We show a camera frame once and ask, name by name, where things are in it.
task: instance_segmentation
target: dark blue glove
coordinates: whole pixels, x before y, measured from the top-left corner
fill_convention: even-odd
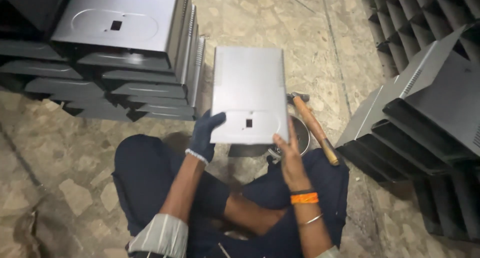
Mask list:
[[[208,165],[208,163],[212,161],[213,154],[215,153],[215,144],[210,143],[212,131],[215,127],[224,123],[226,118],[227,116],[224,112],[212,117],[210,116],[210,110],[205,112],[205,114],[195,122],[193,134],[190,138],[190,144],[185,153],[197,157]]]

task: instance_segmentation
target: rectangular cutout hole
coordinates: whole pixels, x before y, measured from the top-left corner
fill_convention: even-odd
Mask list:
[[[110,27],[111,30],[120,30],[120,27],[122,27],[122,22],[121,21],[113,21],[112,26]]]

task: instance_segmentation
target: hammer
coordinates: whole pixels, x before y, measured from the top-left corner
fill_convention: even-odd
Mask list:
[[[320,144],[321,149],[323,149],[323,151],[325,152],[325,156],[327,156],[328,162],[334,166],[337,166],[339,164],[339,158],[335,153],[332,144],[328,140],[327,135],[320,126],[320,123],[318,123],[311,110],[305,104],[305,102],[308,102],[310,100],[310,96],[308,94],[292,92],[286,95],[286,99],[288,103],[295,105],[298,112],[302,116],[305,125],[307,125],[310,132]]]

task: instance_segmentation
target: wooden hammer handle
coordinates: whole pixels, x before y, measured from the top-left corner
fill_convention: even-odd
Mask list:
[[[295,103],[298,112],[302,116],[305,125],[307,125],[310,132],[320,144],[321,149],[323,149],[323,151],[325,152],[328,162],[334,166],[337,166],[339,164],[339,158],[335,154],[335,150],[333,149],[332,144],[328,140],[324,130],[320,126],[320,123],[318,123],[317,119],[315,119],[310,109],[300,97],[297,96],[293,98],[293,102]]]

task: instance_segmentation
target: steel bowl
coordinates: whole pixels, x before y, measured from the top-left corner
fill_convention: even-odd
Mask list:
[[[298,151],[300,152],[300,156],[303,156],[310,147],[310,132],[301,119],[292,114],[290,114],[290,117],[292,119],[295,132],[297,133]],[[277,159],[281,158],[282,155],[282,152],[277,145],[272,145],[268,149],[268,153]]]

